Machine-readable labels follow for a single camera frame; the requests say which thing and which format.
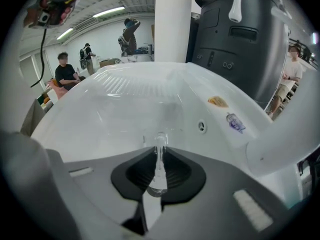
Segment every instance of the person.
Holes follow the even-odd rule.
[[[295,82],[299,82],[302,78],[303,69],[298,61],[299,54],[300,50],[296,45],[290,48],[291,59],[287,59],[285,62],[282,79],[275,92],[275,98],[271,103],[271,110],[268,113],[271,118],[279,108],[281,102],[284,101]]]
[[[299,49],[299,51],[301,51],[301,43],[300,43],[299,40],[297,40],[296,43],[293,46],[297,47]]]
[[[78,76],[72,65],[68,64],[68,54],[62,52],[58,55],[59,66],[55,69],[55,79],[59,87],[64,87],[68,91],[85,79]]]
[[[84,50],[86,52],[86,69],[88,70],[89,75],[93,75],[95,73],[94,71],[94,64],[92,62],[91,56],[95,57],[96,55],[94,53],[92,53],[91,48],[90,48],[90,44],[86,43],[84,46]]]
[[[125,29],[123,30],[122,36],[118,39],[121,46],[122,57],[133,55],[137,49],[137,40],[134,33],[140,24],[140,21],[132,17],[124,20]]]
[[[304,50],[303,50],[302,59],[303,59],[304,61],[306,61],[306,62],[309,63],[309,60],[310,60],[310,58],[311,58],[311,55],[312,55],[312,53],[311,53],[311,51],[309,50],[309,48],[308,48],[308,47],[305,47]]]

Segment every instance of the white handle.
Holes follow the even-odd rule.
[[[241,0],[233,0],[232,8],[229,12],[229,19],[232,22],[239,23],[242,20]]]

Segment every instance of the fluorescent light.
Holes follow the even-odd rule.
[[[62,35],[60,35],[57,40],[63,38],[66,34],[68,34],[69,32],[71,32],[72,30],[74,30],[73,28],[69,28],[66,32],[64,32]]]
[[[317,33],[313,33],[312,34],[312,40],[313,40],[313,43],[316,45],[317,44],[317,42],[318,42],[318,35],[317,35]]]
[[[120,10],[123,10],[123,9],[125,9],[125,7],[124,6],[120,6],[120,7],[117,7],[117,8],[113,8],[113,9],[110,9],[110,10],[106,10],[106,11],[100,12],[100,13],[98,13],[96,15],[93,15],[93,17],[95,17],[95,18],[96,17],[100,17],[102,15],[109,14],[109,13],[116,12],[116,11],[120,11]]]

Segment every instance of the orange sticker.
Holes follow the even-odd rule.
[[[213,96],[208,99],[208,102],[211,104],[214,104],[220,108],[228,108],[228,104],[225,102],[225,100],[219,96]]]

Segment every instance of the white pillar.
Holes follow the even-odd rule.
[[[154,60],[186,62],[191,0],[155,0]]]

